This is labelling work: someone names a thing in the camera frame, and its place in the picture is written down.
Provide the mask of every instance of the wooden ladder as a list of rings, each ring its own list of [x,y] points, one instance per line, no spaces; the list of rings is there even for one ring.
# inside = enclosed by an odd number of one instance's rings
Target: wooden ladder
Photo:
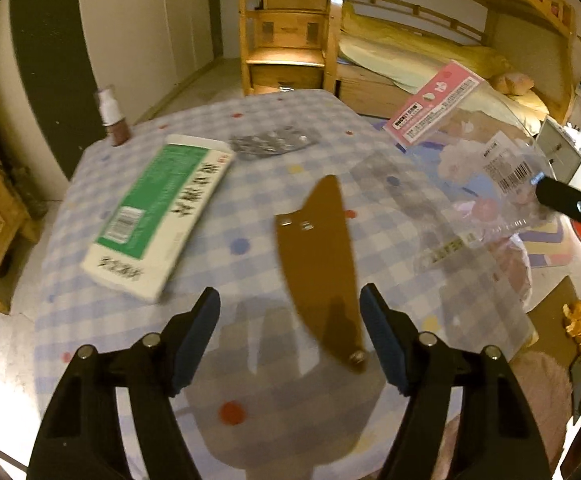
[[[334,92],[343,0],[239,0],[244,95]]]

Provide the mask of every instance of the blue and white gingham tablecloth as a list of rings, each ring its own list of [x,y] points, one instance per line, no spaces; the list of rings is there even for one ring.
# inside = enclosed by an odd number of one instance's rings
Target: blue and white gingham tablecloth
[[[266,159],[236,159],[208,203],[159,304],[94,283],[80,269],[88,244],[168,134],[228,140],[275,127],[310,126],[315,146]],[[523,300],[486,250],[460,250],[440,267],[414,270],[421,227],[368,198],[350,170],[376,150],[422,186],[428,200],[444,195],[384,132],[320,90],[267,94],[193,108],[141,124],[113,148],[88,147],[53,227],[43,263],[36,319],[35,381],[40,409],[80,345],[99,352],[126,348],[144,333],[192,308],[205,288],[221,294],[217,329],[192,384],[172,404],[203,478],[353,480],[381,467],[407,399],[386,384],[374,353],[367,371],[348,372],[320,352],[293,310],[280,272],[274,216],[302,206],[315,183],[339,178],[345,206],[357,213],[349,231],[357,289],[374,282],[389,305],[417,326],[437,327],[449,345],[479,351],[496,344],[510,358],[531,334]],[[235,240],[240,240],[235,251]],[[366,335],[366,347],[372,348]],[[246,420],[220,421],[228,401]],[[459,411],[454,397],[451,413]],[[145,477],[127,394],[120,420],[131,471]]]

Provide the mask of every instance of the white bottle cap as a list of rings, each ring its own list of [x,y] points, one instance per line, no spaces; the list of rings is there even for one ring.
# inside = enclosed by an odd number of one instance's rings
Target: white bottle cap
[[[112,93],[112,88],[104,88],[99,92],[99,113],[104,126],[117,124],[124,118],[120,104]]]

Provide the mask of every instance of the metal rivet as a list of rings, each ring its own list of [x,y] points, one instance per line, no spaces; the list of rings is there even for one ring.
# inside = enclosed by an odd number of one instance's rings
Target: metal rivet
[[[77,349],[77,357],[80,359],[88,359],[93,355],[94,346],[93,345],[83,345]]]
[[[363,363],[366,360],[366,352],[363,350],[357,350],[350,355],[349,359],[356,365]]]
[[[488,357],[490,357],[490,359],[495,361],[501,357],[501,350],[499,350],[495,345],[488,345],[484,349],[484,352]]]
[[[437,344],[437,336],[432,332],[421,332],[419,334],[419,342],[424,346],[435,346]]]
[[[157,346],[161,340],[162,338],[157,332],[151,332],[141,338],[141,343],[146,348],[152,348],[153,346]]]

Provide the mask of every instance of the blue dot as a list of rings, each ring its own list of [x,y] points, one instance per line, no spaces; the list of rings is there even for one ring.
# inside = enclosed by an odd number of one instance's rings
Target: blue dot
[[[233,254],[246,254],[250,250],[250,242],[247,238],[235,238],[230,244],[230,252]]]

